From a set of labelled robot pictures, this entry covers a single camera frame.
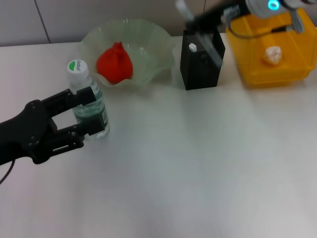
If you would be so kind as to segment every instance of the yellow plastic box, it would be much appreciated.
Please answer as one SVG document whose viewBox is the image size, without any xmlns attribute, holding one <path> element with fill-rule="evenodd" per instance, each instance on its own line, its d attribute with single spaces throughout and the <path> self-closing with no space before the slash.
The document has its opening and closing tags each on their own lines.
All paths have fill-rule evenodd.
<svg viewBox="0 0 317 238">
<path fill-rule="evenodd" d="M 299 9 L 298 14 L 305 26 L 305 32 L 301 34 L 290 31 L 256 39 L 241 39 L 226 30 L 237 67 L 248 86 L 287 85 L 304 79 L 315 68 L 317 30 L 303 9 Z M 248 15 L 233 20 L 231 28 L 238 34 L 251 36 L 286 24 L 291 24 L 289 13 L 268 19 Z M 280 46 L 282 49 L 282 59 L 277 65 L 264 60 L 265 50 L 271 46 Z"/>
</svg>

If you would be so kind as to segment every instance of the red object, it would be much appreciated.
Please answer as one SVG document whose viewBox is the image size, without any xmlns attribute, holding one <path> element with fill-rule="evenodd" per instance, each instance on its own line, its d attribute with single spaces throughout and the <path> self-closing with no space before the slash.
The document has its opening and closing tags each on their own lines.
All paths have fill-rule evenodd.
<svg viewBox="0 0 317 238">
<path fill-rule="evenodd" d="M 131 78 L 133 66 L 122 42 L 106 50 L 97 60 L 97 72 L 110 83 L 119 83 L 123 79 Z"/>
</svg>

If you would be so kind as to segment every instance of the wire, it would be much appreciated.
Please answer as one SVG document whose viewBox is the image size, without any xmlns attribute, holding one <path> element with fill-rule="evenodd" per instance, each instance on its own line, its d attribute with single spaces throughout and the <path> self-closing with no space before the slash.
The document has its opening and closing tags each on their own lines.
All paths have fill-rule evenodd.
<svg viewBox="0 0 317 238">
<path fill-rule="evenodd" d="M 6 174 L 3 176 L 3 178 L 0 180 L 0 184 L 3 183 L 3 181 L 5 181 L 6 177 L 8 177 L 8 175 L 10 174 L 10 172 L 12 171 L 13 169 L 13 166 L 14 166 L 14 163 L 15 163 L 15 160 L 12 160 L 12 163 L 11 163 L 11 166 L 9 168 L 9 170 L 6 172 Z"/>
<path fill-rule="evenodd" d="M 283 26 L 279 26 L 276 28 L 273 28 L 271 31 L 267 31 L 267 32 L 263 32 L 257 35 L 253 35 L 253 36 L 246 36 L 246 35 L 240 35 L 238 33 L 236 33 L 234 30 L 232 30 L 231 28 L 231 21 L 233 19 L 233 16 L 235 16 L 235 14 L 231 14 L 227 17 L 226 22 L 227 22 L 227 27 L 228 30 L 235 36 L 241 39 L 256 39 L 256 38 L 260 38 L 263 36 L 267 36 L 273 33 L 278 33 L 278 32 L 285 32 L 288 31 L 289 29 L 292 29 L 292 27 L 290 25 L 283 25 Z"/>
<path fill-rule="evenodd" d="M 244 36 L 244 35 L 240 35 L 236 32 L 234 32 L 231 28 L 231 25 L 228 26 L 228 30 L 236 37 L 238 38 L 241 38 L 241 39 L 256 39 L 256 38 L 260 38 L 260 37 L 263 37 L 263 36 L 267 36 L 267 35 L 270 35 L 272 34 L 271 31 L 268 31 L 268 32 L 263 32 L 261 34 L 258 34 L 258 35 L 253 35 L 253 36 Z"/>
</svg>

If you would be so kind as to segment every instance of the plastic bottle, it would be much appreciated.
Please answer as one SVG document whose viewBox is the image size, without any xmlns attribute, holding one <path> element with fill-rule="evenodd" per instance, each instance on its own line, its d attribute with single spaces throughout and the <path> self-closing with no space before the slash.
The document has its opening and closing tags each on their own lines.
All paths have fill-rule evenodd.
<svg viewBox="0 0 317 238">
<path fill-rule="evenodd" d="M 87 104 L 85 106 L 79 105 L 73 108 L 77 123 L 81 123 L 91 117 L 100 116 L 103 117 L 106 125 L 103 131 L 91 136 L 86 135 L 85 138 L 88 140 L 97 140 L 104 137 L 109 131 L 109 124 L 103 93 L 96 81 L 94 81 L 92 76 L 89 74 L 86 62 L 81 59 L 75 59 L 71 61 L 67 65 L 67 74 L 70 82 L 69 87 L 72 93 L 76 94 L 78 90 L 90 86 L 96 97 L 96 101 L 93 103 Z"/>
</svg>

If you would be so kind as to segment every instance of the black mesh pencil holder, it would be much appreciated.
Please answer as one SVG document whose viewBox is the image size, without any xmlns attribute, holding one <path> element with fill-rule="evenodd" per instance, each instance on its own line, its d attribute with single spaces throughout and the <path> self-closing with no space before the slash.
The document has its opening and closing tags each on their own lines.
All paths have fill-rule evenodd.
<svg viewBox="0 0 317 238">
<path fill-rule="evenodd" d="M 223 59 L 225 47 L 218 30 L 214 29 L 207 35 Z M 196 52 L 190 51 L 191 43 L 197 46 Z M 180 71 L 186 90 L 215 87 L 220 74 L 220 68 L 215 66 L 195 34 L 187 30 L 183 33 Z"/>
</svg>

